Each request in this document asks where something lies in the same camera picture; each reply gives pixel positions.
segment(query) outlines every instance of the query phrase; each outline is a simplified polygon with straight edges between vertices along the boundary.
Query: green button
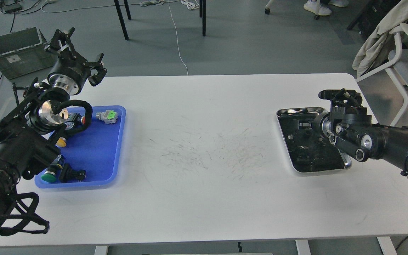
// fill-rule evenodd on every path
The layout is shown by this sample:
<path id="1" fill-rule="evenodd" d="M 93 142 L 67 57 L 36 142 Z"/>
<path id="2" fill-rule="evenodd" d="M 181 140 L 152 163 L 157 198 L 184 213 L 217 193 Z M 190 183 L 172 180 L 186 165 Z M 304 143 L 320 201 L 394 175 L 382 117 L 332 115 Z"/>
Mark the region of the green button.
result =
<path id="1" fill-rule="evenodd" d="M 115 116 L 116 116 L 116 112 L 113 110 L 108 113 L 108 119 L 114 119 Z"/>
<path id="2" fill-rule="evenodd" d="M 56 176 L 52 175 L 51 173 L 42 174 L 40 178 L 49 183 L 53 183 L 56 181 Z"/>

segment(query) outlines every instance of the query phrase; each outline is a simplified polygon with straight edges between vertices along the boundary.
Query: person's foot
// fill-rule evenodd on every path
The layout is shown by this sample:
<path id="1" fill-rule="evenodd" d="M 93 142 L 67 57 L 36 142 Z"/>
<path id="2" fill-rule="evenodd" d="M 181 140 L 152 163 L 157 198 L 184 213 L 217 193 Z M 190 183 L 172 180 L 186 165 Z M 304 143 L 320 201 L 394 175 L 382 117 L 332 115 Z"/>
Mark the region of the person's foot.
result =
<path id="1" fill-rule="evenodd" d="M 348 5 L 348 0 L 330 0 L 329 5 L 334 5 L 337 7 L 346 7 Z"/>
<path id="2" fill-rule="evenodd" d="M 312 13 L 314 13 L 317 8 L 317 3 L 308 0 L 308 2 L 305 5 L 303 5 L 303 8 L 307 11 L 311 11 Z M 332 11 L 329 8 L 322 5 L 319 7 L 319 16 L 328 16 L 330 14 L 332 14 Z"/>

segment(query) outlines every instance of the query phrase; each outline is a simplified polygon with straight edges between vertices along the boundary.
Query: gray storage box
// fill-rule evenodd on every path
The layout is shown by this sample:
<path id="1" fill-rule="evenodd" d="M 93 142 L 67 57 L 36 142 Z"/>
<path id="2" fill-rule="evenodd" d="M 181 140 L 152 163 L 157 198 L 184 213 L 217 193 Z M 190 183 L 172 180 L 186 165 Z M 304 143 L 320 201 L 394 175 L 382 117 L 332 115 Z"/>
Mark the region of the gray storage box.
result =
<path id="1" fill-rule="evenodd" d="M 57 56 L 45 52 L 47 42 L 36 27 L 0 36 L 0 71 L 7 79 L 53 66 Z"/>

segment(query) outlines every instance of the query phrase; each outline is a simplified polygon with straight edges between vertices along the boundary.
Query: concrete floor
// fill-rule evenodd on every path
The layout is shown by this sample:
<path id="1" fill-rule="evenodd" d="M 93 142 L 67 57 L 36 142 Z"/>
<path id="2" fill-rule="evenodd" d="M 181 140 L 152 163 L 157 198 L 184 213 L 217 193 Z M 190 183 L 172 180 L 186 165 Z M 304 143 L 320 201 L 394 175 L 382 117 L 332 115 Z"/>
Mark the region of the concrete floor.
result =
<path id="1" fill-rule="evenodd" d="M 267 0 L 208 0 L 207 36 L 201 36 L 199 11 L 171 3 L 181 56 L 190 75 L 210 74 L 296 74 L 349 73 L 353 58 L 364 42 L 356 27 L 346 26 L 368 0 L 353 1 L 347 8 L 330 7 L 334 13 L 318 21 L 303 10 L 305 1 L 276 1 L 265 15 Z M 21 4 L 31 6 L 34 0 Z M 111 0 L 58 0 L 47 11 L 111 5 Z M 103 52 L 107 76 L 186 75 L 177 54 L 177 42 L 168 5 L 131 5 L 132 21 L 126 20 L 129 42 L 123 38 L 114 7 L 64 13 L 16 15 L 13 31 L 38 27 L 49 39 L 56 29 L 75 27 L 75 49 L 89 60 Z M 13 15 L 0 13 L 0 35 L 7 34 Z M 14 106 L 11 82 L 28 85 L 35 76 L 43 79 L 48 69 L 0 83 L 0 119 Z M 401 97 L 384 74 L 360 84 L 376 118 L 388 124 L 401 105 Z M 408 111 L 400 124 L 408 125 Z M 392 237 L 398 244 L 403 237 Z M 243 252 L 297 254 L 293 241 L 243 242 Z M 381 254 L 375 238 L 311 240 L 316 254 Z M 0 254 L 92 254 L 93 246 L 0 248 Z M 110 247 L 109 254 L 237 253 L 236 242 L 192 244 L 122 245 Z M 408 254 L 408 240 L 398 254 Z"/>

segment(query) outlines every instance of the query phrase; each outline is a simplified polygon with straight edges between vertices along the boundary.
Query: white table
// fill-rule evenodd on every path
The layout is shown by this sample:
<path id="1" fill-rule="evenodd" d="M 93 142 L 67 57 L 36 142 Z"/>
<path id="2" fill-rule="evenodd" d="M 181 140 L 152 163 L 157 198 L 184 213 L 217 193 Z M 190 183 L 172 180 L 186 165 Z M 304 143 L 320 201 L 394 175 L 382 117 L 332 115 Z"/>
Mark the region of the white table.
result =
<path id="1" fill-rule="evenodd" d="M 1 246 L 316 239 L 408 234 L 408 180 L 381 160 L 307 176 L 275 113 L 322 106 L 348 74 L 106 77 L 74 97 L 127 110 L 119 172 L 96 190 L 43 190 L 48 234 Z"/>

